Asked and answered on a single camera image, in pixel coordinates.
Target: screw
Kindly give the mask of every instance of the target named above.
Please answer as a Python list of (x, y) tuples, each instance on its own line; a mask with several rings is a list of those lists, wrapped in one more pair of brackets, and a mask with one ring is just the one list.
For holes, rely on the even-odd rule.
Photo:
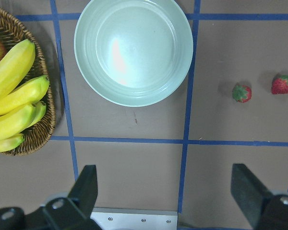
[(64, 200), (63, 199), (60, 199), (60, 200), (58, 200), (58, 201), (56, 201), (56, 202), (54, 202), (53, 204), (52, 204), (52, 208), (53, 209), (59, 209), (60, 207), (62, 207), (64, 205)]
[(282, 196), (280, 201), (283, 202), (284, 205), (288, 205), (288, 196)]
[(13, 208), (11, 208), (9, 211), (2, 214), (1, 219), (7, 220), (7, 219), (13, 217), (14, 214), (15, 214), (15, 210)]

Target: bunch of bananas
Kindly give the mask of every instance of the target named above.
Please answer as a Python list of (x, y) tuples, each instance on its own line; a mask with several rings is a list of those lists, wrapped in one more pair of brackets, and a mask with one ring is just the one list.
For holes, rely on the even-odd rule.
[(0, 61), (0, 152), (24, 141), (21, 133), (42, 119), (49, 79), (42, 75), (18, 86), (35, 60), (35, 45), (28, 39), (17, 43)]

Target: strawberry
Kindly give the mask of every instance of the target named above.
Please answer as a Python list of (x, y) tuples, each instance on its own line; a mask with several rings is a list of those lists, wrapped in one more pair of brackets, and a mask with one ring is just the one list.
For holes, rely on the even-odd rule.
[(288, 76), (282, 75), (277, 77), (272, 82), (272, 94), (285, 94), (288, 93)]
[(252, 97), (252, 90), (246, 85), (237, 84), (232, 90), (232, 98), (237, 102), (247, 102)]

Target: brown woven basket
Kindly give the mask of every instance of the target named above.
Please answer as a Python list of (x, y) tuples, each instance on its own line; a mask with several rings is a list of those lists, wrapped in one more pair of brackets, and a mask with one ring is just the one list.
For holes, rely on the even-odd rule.
[[(6, 49), (10, 50), (15, 44), (25, 39), (34, 42), (36, 47), (36, 58), (29, 73), (20, 84), (34, 77), (44, 74), (48, 75), (45, 58), (38, 42), (31, 32), (26, 29), (24, 24), (10, 13), (0, 8), (0, 41), (4, 44)], [(42, 120), (22, 132), (25, 136), (25, 141), (20, 146), (7, 152), (1, 152), (1, 154), (11, 156), (26, 155), (39, 150), (48, 142), (54, 131), (56, 118), (51, 87), (48, 88), (47, 94), (42, 101), (47, 104), (47, 111)]]

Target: light green plate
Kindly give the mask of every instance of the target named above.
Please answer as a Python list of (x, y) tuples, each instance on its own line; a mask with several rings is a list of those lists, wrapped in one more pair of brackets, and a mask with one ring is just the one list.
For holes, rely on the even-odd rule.
[(180, 86), (193, 39), (174, 0), (92, 0), (77, 23), (74, 51), (84, 79), (98, 94), (139, 107)]

